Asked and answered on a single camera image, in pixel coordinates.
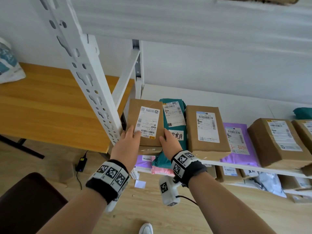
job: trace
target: dark chair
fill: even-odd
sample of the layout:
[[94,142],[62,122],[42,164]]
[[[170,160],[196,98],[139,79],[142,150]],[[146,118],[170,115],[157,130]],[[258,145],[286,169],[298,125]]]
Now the dark chair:
[[39,173],[30,173],[0,197],[0,233],[35,234],[67,200]]

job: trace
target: shoe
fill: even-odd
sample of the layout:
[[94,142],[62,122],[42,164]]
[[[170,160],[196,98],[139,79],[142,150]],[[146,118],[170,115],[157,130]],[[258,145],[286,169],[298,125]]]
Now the shoe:
[[150,223],[143,224],[138,234],[153,234],[152,224]]

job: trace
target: wristband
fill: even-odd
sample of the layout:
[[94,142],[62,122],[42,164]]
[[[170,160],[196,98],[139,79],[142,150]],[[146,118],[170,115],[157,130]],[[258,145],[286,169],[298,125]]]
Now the wristband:
[[188,150],[180,151],[173,156],[171,159],[171,169],[186,187],[188,187],[191,177],[207,171],[206,166]]
[[86,187],[95,190],[109,204],[120,197],[128,184],[129,174],[119,161],[110,159],[88,179]]

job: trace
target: wooden desk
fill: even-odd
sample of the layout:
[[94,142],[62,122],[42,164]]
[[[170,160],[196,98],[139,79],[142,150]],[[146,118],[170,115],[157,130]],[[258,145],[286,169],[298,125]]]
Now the wooden desk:
[[[110,140],[71,72],[20,65],[26,78],[0,85],[0,134],[106,153]],[[119,78],[106,79],[112,92]],[[119,116],[133,84],[130,79]]]

